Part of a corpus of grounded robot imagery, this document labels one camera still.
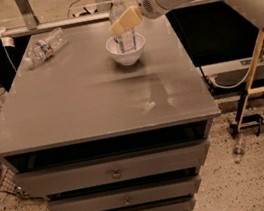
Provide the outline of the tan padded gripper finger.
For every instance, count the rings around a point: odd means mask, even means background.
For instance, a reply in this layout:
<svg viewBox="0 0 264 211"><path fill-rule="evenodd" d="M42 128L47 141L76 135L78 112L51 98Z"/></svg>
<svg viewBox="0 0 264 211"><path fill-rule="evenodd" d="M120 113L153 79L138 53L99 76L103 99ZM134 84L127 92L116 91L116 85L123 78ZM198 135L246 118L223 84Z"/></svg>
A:
<svg viewBox="0 0 264 211"><path fill-rule="evenodd" d="M110 27L111 33L115 36L120 36L126 31L139 25L143 15L137 6L130 6L126 11L112 24Z"/></svg>

